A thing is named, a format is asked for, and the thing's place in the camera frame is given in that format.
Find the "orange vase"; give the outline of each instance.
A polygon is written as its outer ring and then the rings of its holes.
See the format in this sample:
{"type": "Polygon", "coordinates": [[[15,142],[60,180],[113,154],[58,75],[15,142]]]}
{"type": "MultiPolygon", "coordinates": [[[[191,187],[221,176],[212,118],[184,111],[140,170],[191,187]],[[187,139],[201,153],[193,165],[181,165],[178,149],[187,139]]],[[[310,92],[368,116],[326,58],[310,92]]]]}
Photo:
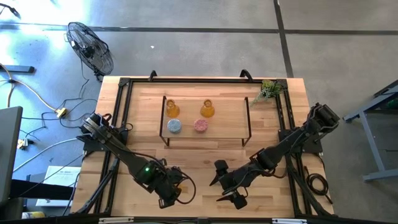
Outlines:
{"type": "Polygon", "coordinates": [[[213,103],[211,100],[207,99],[203,102],[203,106],[200,109],[200,114],[204,116],[205,118],[210,118],[214,115],[215,110],[213,103]]]}
{"type": "Polygon", "coordinates": [[[166,114],[170,118],[176,118],[180,114],[180,108],[174,103],[174,100],[166,101],[166,114]]]}

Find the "wooden table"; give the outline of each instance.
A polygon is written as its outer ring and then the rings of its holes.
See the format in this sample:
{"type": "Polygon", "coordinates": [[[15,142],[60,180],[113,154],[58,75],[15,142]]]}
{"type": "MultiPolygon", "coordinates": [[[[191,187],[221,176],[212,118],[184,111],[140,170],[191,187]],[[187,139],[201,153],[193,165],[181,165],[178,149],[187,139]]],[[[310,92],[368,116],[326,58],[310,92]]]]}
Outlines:
{"type": "MultiPolygon", "coordinates": [[[[96,112],[112,113],[120,77],[105,77],[99,93],[96,112]]],[[[307,94],[301,78],[288,78],[290,100],[295,124],[301,126],[309,112],[307,94]]],[[[132,151],[166,158],[170,166],[179,166],[190,175],[197,185],[197,196],[188,205],[178,202],[172,207],[160,209],[158,196],[148,194],[129,175],[127,167],[121,163],[116,183],[112,216],[144,217],[293,217],[292,199],[288,178],[258,177],[248,188],[248,205],[240,210],[231,202],[216,202],[221,197],[219,184],[209,187],[215,176],[214,161],[224,159],[230,169],[247,163],[248,157],[263,147],[279,142],[275,100],[258,103],[250,110],[252,138],[242,147],[240,139],[173,139],[167,147],[159,137],[162,97],[206,97],[210,99],[241,99],[251,101],[258,93],[260,84],[229,83],[135,83],[132,88],[128,123],[134,125],[129,132],[127,147],[132,151]]],[[[124,99],[118,115],[121,122],[124,99]]],[[[73,199],[72,211],[78,210],[89,199],[98,186],[104,153],[95,152],[86,158],[81,167],[79,182],[73,199]]],[[[303,164],[309,171],[325,175],[322,163],[314,155],[303,155],[303,164]]],[[[284,159],[276,168],[276,174],[283,174],[284,159]]],[[[180,185],[181,200],[187,201],[193,193],[189,182],[180,185]]],[[[106,204],[108,187],[104,191],[103,206],[106,204]]],[[[333,207],[325,197],[316,196],[324,208],[333,213],[333,207]]],[[[300,208],[304,211],[302,193],[298,190],[300,208]]]]}

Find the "concrete floor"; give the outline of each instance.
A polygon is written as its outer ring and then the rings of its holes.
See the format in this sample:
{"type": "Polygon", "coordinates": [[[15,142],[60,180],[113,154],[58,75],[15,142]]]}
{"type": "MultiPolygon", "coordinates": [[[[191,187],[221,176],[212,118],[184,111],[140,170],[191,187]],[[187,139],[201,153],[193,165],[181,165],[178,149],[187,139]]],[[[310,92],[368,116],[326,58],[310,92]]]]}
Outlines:
{"type": "MultiPolygon", "coordinates": [[[[229,27],[276,29],[272,0],[218,1],[9,1],[21,14],[8,10],[0,22],[67,24],[116,27],[229,27]]],[[[396,30],[398,2],[394,0],[280,0],[286,29],[396,30]]],[[[0,62],[31,65],[34,75],[15,75],[37,90],[53,106],[76,97],[83,79],[80,60],[61,31],[0,30],[0,62]]],[[[255,77],[286,77],[279,34],[199,34],[97,32],[114,57],[112,75],[236,76],[243,68],[255,77]]],[[[340,116],[371,99],[373,93],[398,78],[397,36],[287,35],[294,77],[304,78],[310,104],[326,103],[340,116]]],[[[84,98],[97,98],[100,84],[89,68],[84,98]]],[[[6,96],[8,84],[0,86],[6,96]]],[[[4,107],[6,97],[2,97],[4,107]]],[[[69,107],[77,102],[69,102],[69,107]]],[[[48,109],[22,86],[14,90],[11,106],[22,105],[24,116],[39,117],[48,109]]],[[[77,118],[95,108],[85,102],[71,114],[77,118]]],[[[23,120],[21,129],[38,128],[41,121],[23,120]]],[[[64,139],[78,129],[47,121],[37,131],[41,140],[18,151],[15,165],[64,139]]],[[[370,184],[362,175],[377,170],[362,125],[341,123],[322,141],[326,174],[337,215],[348,218],[398,221],[398,179],[370,184]]],[[[39,174],[47,166],[62,166],[81,154],[82,143],[71,142],[43,153],[16,173],[15,179],[39,174]]]]}

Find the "potted plant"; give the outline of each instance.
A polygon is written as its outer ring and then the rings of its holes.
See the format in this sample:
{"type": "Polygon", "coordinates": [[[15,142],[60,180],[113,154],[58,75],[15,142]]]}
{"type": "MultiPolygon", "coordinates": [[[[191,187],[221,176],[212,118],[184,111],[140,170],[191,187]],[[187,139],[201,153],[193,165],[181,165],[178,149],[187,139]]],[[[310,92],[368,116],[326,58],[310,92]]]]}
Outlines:
{"type": "Polygon", "coordinates": [[[282,86],[279,83],[273,82],[272,80],[263,80],[260,92],[255,99],[250,102],[250,107],[255,105],[261,99],[268,100],[268,98],[277,96],[281,89],[282,86]]]}

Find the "white paper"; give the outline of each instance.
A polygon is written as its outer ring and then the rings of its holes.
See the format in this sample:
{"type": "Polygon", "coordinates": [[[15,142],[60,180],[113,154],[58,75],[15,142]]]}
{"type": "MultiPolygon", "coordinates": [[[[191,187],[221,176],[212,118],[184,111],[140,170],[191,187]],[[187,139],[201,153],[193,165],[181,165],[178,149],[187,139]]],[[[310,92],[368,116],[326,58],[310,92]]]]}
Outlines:
{"type": "MultiPolygon", "coordinates": [[[[53,173],[61,169],[62,166],[49,166],[45,178],[51,176],[53,173]]],[[[76,176],[80,172],[80,167],[65,167],[60,172],[57,172],[52,177],[45,180],[44,184],[55,184],[62,186],[73,187],[76,176]]],[[[49,199],[37,199],[36,206],[49,206],[49,207],[65,207],[68,205],[69,200],[49,200],[49,199]]]]}

